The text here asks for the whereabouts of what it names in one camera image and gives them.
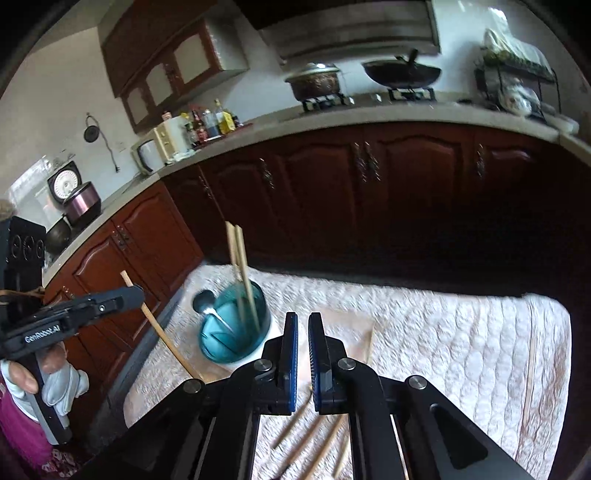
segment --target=electrical cord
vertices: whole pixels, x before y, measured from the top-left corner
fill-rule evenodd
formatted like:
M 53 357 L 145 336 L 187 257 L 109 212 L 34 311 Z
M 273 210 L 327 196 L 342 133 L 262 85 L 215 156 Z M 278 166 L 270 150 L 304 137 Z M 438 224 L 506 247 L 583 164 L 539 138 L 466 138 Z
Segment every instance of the electrical cord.
M 117 165 L 117 162 L 115 161 L 115 156 L 113 155 L 113 151 L 111 150 L 111 147 L 109 146 L 109 142 L 107 141 L 107 138 L 105 137 L 105 134 L 103 133 L 102 129 L 100 128 L 100 124 L 99 121 L 92 116 L 90 113 L 86 112 L 86 128 L 88 128 L 90 125 L 88 124 L 88 119 L 92 118 L 92 121 L 94 123 L 96 123 L 96 127 L 99 130 L 100 136 L 103 137 L 103 140 L 105 141 L 105 146 L 107 147 L 107 150 L 109 150 L 109 153 L 111 154 L 111 160 L 113 161 L 113 165 L 115 166 L 115 172 L 118 173 L 120 168 Z

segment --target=purple clothing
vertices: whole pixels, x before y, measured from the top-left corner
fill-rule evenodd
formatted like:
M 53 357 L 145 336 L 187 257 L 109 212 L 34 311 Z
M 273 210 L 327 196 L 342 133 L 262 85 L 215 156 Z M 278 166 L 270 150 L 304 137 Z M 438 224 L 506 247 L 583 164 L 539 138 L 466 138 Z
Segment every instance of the purple clothing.
M 0 391 L 0 428 L 10 446 L 34 469 L 51 460 L 53 447 L 43 428 L 21 412 L 8 390 L 3 395 Z

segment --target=wok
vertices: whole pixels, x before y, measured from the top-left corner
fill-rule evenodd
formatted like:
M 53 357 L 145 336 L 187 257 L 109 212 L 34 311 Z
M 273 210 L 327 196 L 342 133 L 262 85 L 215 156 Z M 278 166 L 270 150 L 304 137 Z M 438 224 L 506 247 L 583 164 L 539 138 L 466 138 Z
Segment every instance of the wok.
M 391 89 L 415 89 L 431 85 L 441 75 L 441 69 L 416 63 L 418 50 L 414 49 L 408 60 L 374 60 L 362 63 L 365 73 L 374 82 Z

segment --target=countertop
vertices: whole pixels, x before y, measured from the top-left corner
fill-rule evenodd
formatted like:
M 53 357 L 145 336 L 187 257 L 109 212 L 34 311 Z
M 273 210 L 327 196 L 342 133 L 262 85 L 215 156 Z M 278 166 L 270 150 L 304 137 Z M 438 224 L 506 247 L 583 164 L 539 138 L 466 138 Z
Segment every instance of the countertop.
M 198 151 L 189 158 L 165 166 L 149 177 L 137 177 L 117 190 L 103 201 L 103 211 L 100 216 L 75 237 L 72 243 L 47 268 L 43 274 L 43 286 L 46 286 L 51 281 L 72 254 L 120 208 L 161 178 L 182 168 L 237 148 L 299 132 L 342 125 L 407 121 L 479 125 L 517 132 L 548 142 L 558 143 L 591 167 L 591 146 L 583 141 L 532 120 L 474 106 L 459 105 L 453 102 L 435 104 L 397 103 L 395 105 L 386 103 L 378 106 L 344 106 L 328 112 L 310 115 L 303 115 L 301 107 L 293 107 L 276 112 L 273 115 L 267 115 L 260 121 L 255 120 L 253 126 L 237 131 L 224 140 Z

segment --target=blue gripper pad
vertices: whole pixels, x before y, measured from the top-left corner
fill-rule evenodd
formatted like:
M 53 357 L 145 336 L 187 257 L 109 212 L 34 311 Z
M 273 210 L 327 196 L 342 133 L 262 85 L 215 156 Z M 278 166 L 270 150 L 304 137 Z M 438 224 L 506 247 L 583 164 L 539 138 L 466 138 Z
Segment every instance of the blue gripper pad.
M 322 393 L 332 389 L 332 370 L 330 369 L 329 349 L 324 335 L 322 317 L 318 312 L 313 312 L 308 318 L 308 347 L 310 349 L 314 408 L 316 411 L 320 411 Z
M 294 312 L 285 314 L 285 326 L 281 341 L 281 357 L 279 361 L 279 375 L 283 390 L 288 400 L 291 412 L 296 411 L 297 396 L 297 315 Z

